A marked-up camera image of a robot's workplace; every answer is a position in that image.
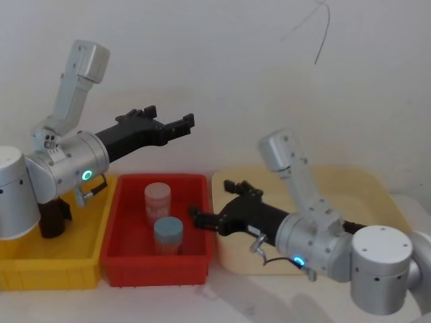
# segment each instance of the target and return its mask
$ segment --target red plastic tray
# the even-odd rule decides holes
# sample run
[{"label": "red plastic tray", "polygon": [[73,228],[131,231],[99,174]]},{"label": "red plastic tray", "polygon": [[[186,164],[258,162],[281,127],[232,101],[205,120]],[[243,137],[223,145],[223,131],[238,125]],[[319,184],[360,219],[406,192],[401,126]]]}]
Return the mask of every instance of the red plastic tray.
[{"label": "red plastic tray", "polygon": [[[183,252],[154,252],[153,228],[147,224],[144,190],[163,182],[171,189],[172,216],[184,225]],[[208,207],[207,179],[190,174],[131,174],[117,182],[106,228],[101,261],[114,287],[204,284],[213,254],[213,234],[195,229],[188,208]]]}]

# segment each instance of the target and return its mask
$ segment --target teal indicator light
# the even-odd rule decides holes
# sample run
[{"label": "teal indicator light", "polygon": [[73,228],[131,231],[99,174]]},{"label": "teal indicator light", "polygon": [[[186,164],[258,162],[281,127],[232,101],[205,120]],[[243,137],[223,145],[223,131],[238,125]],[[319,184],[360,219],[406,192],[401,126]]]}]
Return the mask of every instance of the teal indicator light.
[{"label": "teal indicator light", "polygon": [[89,180],[93,175],[93,172],[91,170],[86,170],[83,174],[82,174],[82,180]]},{"label": "teal indicator light", "polygon": [[296,262],[297,264],[299,264],[301,267],[305,266],[305,261],[304,259],[302,259],[299,256],[295,256],[294,257],[294,262]]}]

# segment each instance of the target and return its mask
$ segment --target white table surface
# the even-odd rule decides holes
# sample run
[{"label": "white table surface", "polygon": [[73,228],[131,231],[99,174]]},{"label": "white table surface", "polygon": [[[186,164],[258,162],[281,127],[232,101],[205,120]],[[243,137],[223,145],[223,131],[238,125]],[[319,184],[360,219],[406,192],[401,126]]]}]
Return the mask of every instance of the white table surface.
[{"label": "white table surface", "polygon": [[[431,233],[431,216],[414,200],[395,197],[414,229]],[[0,293],[0,322],[411,322],[420,316],[412,296],[391,316],[372,316],[350,299],[350,284],[318,277],[246,277],[213,263],[207,284],[112,288],[103,280],[87,291]]]}]

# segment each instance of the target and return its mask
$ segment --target beige tray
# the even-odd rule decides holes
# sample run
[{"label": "beige tray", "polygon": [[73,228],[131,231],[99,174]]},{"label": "beige tray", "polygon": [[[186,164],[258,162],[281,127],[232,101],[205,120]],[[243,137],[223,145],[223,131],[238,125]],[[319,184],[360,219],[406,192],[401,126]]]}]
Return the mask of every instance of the beige tray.
[{"label": "beige tray", "polygon": [[[384,186],[371,174],[357,168],[319,166],[313,168],[319,189],[331,204],[348,221],[365,225],[379,224],[395,227],[409,233],[410,227]],[[212,178],[214,212],[219,213],[236,195],[224,191],[223,181],[247,180],[263,190],[263,201],[287,212],[293,212],[294,204],[283,182],[260,167],[231,168],[217,172]],[[297,275],[298,269],[284,261],[262,266],[262,259],[251,254],[248,247],[254,238],[244,233],[228,237],[217,236],[218,258],[229,271],[246,275]],[[268,244],[264,249],[268,258],[278,257],[277,250]]]}]

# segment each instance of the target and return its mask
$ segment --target yellow plastic tray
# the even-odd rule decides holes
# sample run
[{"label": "yellow plastic tray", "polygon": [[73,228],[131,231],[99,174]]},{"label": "yellow plastic tray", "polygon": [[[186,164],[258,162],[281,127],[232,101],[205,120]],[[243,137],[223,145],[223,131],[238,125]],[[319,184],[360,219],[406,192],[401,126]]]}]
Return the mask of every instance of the yellow plastic tray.
[{"label": "yellow plastic tray", "polygon": [[[384,186],[371,174],[357,168],[320,166],[313,168],[319,189],[344,219],[365,225],[388,225],[409,233],[411,231],[401,211]],[[249,181],[263,190],[263,201],[287,212],[294,212],[294,204],[284,183],[261,167],[241,167],[217,172],[212,178],[214,212],[219,213],[235,195],[224,191],[223,181]],[[251,254],[248,247],[255,239],[244,233],[228,237],[217,236],[218,258],[234,273],[246,275],[297,275],[298,269],[284,261],[262,266],[262,259]],[[281,256],[268,244],[263,246],[268,258]]]},{"label": "yellow plastic tray", "polygon": [[[99,256],[117,178],[108,176],[108,188],[84,208],[77,207],[74,194],[63,199],[71,206],[72,221],[53,239],[40,236],[36,226],[28,235],[0,242],[0,290],[90,289],[100,280]],[[86,183],[89,190],[100,178]]]}]

